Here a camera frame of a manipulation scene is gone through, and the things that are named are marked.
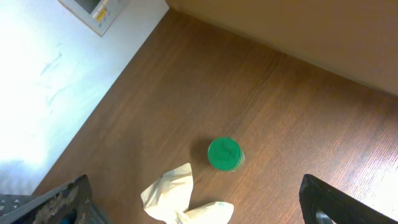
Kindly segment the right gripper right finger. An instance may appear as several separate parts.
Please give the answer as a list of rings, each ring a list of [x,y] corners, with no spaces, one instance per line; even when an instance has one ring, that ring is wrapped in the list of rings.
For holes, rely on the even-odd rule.
[[[311,174],[303,176],[299,201],[305,224],[397,224]]]

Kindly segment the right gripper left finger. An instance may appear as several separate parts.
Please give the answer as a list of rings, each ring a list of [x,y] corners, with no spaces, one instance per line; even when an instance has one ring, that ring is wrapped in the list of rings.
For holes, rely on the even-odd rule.
[[[1,223],[85,223],[92,197],[88,176],[84,174],[9,212],[1,217]]]

